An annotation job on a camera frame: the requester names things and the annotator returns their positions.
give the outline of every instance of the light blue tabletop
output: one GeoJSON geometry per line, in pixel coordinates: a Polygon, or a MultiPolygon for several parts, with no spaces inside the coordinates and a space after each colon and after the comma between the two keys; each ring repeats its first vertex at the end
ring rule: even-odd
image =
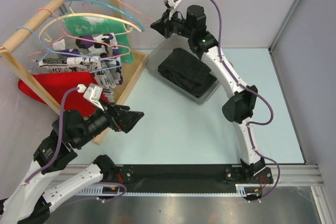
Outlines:
{"type": "MultiPolygon", "coordinates": [[[[267,126],[254,126],[261,153],[279,163],[303,163],[300,147],[267,49],[224,49],[237,73],[255,84],[274,109],[267,126]]],[[[88,164],[108,154],[116,164],[236,164],[239,145],[230,122],[222,114],[227,96],[219,87],[198,105],[144,70],[125,105],[145,116],[128,133],[110,132],[98,146],[88,143],[72,164],[88,164]]],[[[269,119],[259,99],[254,120],[269,119]]]]}

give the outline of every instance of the light blue hanger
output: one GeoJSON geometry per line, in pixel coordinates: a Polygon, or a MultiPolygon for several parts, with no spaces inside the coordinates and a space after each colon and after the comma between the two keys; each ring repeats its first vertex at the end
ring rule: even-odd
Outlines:
{"type": "Polygon", "coordinates": [[[103,68],[103,69],[99,69],[99,70],[95,70],[95,71],[91,71],[90,73],[95,73],[95,72],[100,72],[100,71],[105,71],[105,70],[109,70],[109,69],[113,69],[113,68],[120,68],[121,67],[121,61],[118,60],[118,59],[104,59],[104,58],[100,58],[100,59],[97,59],[95,57],[92,57],[92,56],[85,56],[85,55],[75,55],[75,54],[72,54],[70,52],[57,52],[57,51],[54,51],[54,50],[51,50],[50,48],[48,48],[46,46],[46,44],[44,44],[44,42],[42,40],[40,40],[38,38],[38,35],[31,29],[27,28],[27,27],[24,27],[24,26],[19,26],[16,28],[16,30],[19,30],[19,29],[26,29],[28,31],[31,32],[32,35],[35,36],[35,38],[41,43],[41,45],[46,49],[47,53],[42,57],[40,58],[35,64],[33,64],[31,66],[31,68],[29,69],[28,72],[31,72],[33,70],[33,68],[38,65],[40,63],[40,61],[42,61],[50,52],[52,53],[55,53],[55,54],[62,54],[62,55],[70,55],[70,56],[75,56],[75,57],[84,57],[84,58],[92,58],[96,61],[103,61],[103,60],[114,60],[114,61],[117,61],[119,63],[119,66],[115,66],[115,67],[110,67],[110,68],[103,68]]]}
{"type": "Polygon", "coordinates": [[[97,5],[102,5],[102,6],[106,6],[110,9],[113,9],[113,10],[116,10],[117,12],[120,12],[121,14],[125,15],[127,18],[133,20],[138,26],[139,28],[142,30],[142,31],[145,31],[145,28],[141,25],[141,23],[136,19],[136,18],[133,18],[131,15],[129,15],[128,13],[124,12],[123,10],[121,9],[118,9],[112,5],[109,5],[109,4],[106,4],[102,1],[97,1],[97,0],[66,0],[66,2],[73,2],[73,1],[81,1],[81,2],[91,2],[91,3],[95,3],[97,5]]]}

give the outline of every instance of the wooden clothes rack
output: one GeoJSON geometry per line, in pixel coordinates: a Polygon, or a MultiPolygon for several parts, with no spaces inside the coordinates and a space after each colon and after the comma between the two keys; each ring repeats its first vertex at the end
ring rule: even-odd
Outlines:
{"type": "MultiPolygon", "coordinates": [[[[51,0],[45,8],[56,11],[66,0],[51,0]]],[[[109,0],[111,5],[122,9],[121,4],[116,0],[109,0]]],[[[114,11],[115,17],[122,18],[121,14],[114,11]]],[[[47,10],[38,11],[28,22],[23,26],[36,31],[49,17],[51,13],[47,10]]],[[[24,66],[13,56],[13,52],[31,35],[25,29],[17,30],[11,35],[2,45],[0,45],[0,58],[7,65],[11,71],[15,73],[21,80],[23,80],[49,107],[56,113],[60,112],[60,104],[42,87],[42,85],[24,68],[24,66]]],[[[142,70],[142,60],[146,57],[138,51],[132,51],[134,63],[123,63],[122,74],[123,84],[114,89],[115,102],[123,104],[136,84],[142,70]]],[[[108,133],[109,129],[105,130],[93,141],[100,144],[108,133]]]]}

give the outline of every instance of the plastic tray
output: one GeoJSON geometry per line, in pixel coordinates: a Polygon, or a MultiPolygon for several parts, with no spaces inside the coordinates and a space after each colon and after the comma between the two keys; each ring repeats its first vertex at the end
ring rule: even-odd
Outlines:
{"type": "Polygon", "coordinates": [[[166,39],[163,43],[161,43],[157,48],[155,48],[142,62],[143,66],[148,69],[148,72],[161,80],[162,82],[168,84],[169,86],[176,89],[178,92],[183,93],[185,96],[189,97],[191,100],[198,104],[202,104],[209,100],[209,98],[213,95],[213,93],[217,90],[220,83],[218,80],[212,84],[212,86],[199,98],[193,96],[187,91],[183,90],[176,84],[168,81],[166,78],[161,76],[158,72],[158,66],[172,53],[174,48],[183,48],[184,50],[190,52],[194,55],[188,46],[188,41],[186,38],[183,38],[178,35],[173,35],[169,39],[166,39]]]}

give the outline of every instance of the reflective metal surface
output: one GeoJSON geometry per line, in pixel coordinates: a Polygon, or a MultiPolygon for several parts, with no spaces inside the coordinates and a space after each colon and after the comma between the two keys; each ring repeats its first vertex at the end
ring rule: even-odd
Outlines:
{"type": "Polygon", "coordinates": [[[104,204],[84,200],[58,208],[46,223],[320,224],[321,221],[310,187],[281,187],[261,204],[221,197],[122,197],[104,204]]]}

